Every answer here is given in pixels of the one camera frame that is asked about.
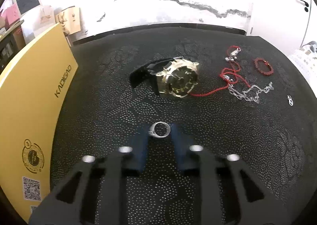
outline pink box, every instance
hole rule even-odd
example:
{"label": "pink box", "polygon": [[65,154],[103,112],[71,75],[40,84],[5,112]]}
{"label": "pink box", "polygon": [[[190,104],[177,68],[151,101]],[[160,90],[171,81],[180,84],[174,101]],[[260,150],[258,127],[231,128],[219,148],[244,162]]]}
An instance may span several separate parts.
{"label": "pink box", "polygon": [[16,4],[11,5],[3,11],[1,16],[5,20],[5,28],[8,29],[13,23],[15,23],[20,18],[18,6]]}

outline qr code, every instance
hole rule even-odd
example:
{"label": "qr code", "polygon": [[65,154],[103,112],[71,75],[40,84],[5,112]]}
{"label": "qr code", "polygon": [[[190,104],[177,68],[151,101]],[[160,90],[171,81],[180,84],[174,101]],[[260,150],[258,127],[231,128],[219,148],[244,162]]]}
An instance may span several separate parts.
{"label": "qr code", "polygon": [[33,211],[37,208],[37,206],[31,205],[31,213],[33,213]]}
{"label": "qr code", "polygon": [[23,177],[23,193],[26,200],[41,201],[40,182]]}

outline watch face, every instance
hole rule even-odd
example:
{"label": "watch face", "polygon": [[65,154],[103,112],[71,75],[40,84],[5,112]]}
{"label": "watch face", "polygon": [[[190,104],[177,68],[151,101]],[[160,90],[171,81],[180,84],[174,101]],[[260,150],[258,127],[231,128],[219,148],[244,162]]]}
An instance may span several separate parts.
{"label": "watch face", "polygon": [[197,84],[197,73],[187,66],[179,67],[168,77],[168,89],[177,97],[186,96]]}

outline watch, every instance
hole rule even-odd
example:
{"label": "watch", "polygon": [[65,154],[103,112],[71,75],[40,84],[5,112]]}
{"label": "watch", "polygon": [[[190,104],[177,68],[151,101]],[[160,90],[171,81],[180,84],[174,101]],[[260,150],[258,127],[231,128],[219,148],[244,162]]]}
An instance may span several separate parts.
{"label": "watch", "polygon": [[183,57],[160,59],[147,63],[130,74],[130,84],[136,88],[149,79],[156,95],[183,98],[198,83],[198,62]]}

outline black baseboard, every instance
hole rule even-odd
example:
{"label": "black baseboard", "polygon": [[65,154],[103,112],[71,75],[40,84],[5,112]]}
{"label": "black baseboard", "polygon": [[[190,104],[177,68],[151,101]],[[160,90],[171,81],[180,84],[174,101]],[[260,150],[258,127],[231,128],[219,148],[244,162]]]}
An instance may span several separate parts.
{"label": "black baseboard", "polygon": [[141,26],[134,26],[134,27],[128,27],[128,28],[120,28],[120,29],[103,32],[94,36],[88,36],[88,37],[76,40],[73,42],[73,45],[84,44],[86,42],[100,39],[112,34],[121,34],[121,33],[128,33],[128,32],[132,32],[136,30],[141,30],[141,29],[164,28],[164,27],[197,28],[197,29],[205,29],[205,30],[222,31],[222,32],[228,32],[228,33],[239,34],[239,35],[246,35],[246,31],[242,29],[223,27],[223,26],[217,26],[217,25],[198,24],[198,23],[160,23],[160,24],[150,24],[150,25],[141,25]]}

